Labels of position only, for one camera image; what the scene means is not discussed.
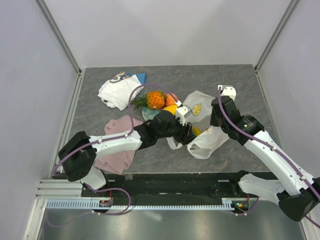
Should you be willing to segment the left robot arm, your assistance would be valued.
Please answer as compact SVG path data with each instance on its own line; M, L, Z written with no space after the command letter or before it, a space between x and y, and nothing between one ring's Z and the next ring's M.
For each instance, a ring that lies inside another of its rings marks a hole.
M79 131L59 150L59 163L69 182L80 181L90 186L99 197L104 197L109 193L110 185L103 172L95 167L99 158L146 149L164 138L173 138L179 144L187 145L195 139L192 124L181 123L180 118L162 110L131 131L105 136L89 136L85 131Z

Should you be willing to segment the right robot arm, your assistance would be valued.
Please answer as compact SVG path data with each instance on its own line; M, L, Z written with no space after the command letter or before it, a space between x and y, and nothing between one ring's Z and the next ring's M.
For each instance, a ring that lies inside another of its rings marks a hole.
M230 193L235 197L244 193L262 197L278 205L295 222L305 218L320 203L320 179L296 164L256 118L241 115L231 97L217 97L211 106L210 124L256 155L279 180L276 184L242 170L239 179L229 184Z

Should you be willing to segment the orange pineapple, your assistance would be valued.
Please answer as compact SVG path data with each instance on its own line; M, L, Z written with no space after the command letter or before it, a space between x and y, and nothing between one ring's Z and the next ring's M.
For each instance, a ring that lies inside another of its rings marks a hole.
M153 110L160 110L165 107L165 94L162 91L150 91L144 95L136 96L131 100L134 110L142 107L148 107Z

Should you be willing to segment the white plastic bag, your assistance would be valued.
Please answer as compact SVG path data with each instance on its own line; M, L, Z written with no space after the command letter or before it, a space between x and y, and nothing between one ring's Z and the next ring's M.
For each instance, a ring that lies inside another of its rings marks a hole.
M229 139L220 127L210 125L211 103L214 99L213 96L195 90L182 103L191 109L191 114L186 118L186 124L191 123L202 131L201 135L186 145L189 153L196 159L209 158L216 149Z

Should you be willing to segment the green orange mango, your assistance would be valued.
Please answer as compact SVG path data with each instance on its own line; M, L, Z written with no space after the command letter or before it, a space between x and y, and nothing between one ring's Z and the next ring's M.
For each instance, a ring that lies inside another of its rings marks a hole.
M202 134L202 131L197 126L192 126L191 131L195 137L198 137L199 135Z

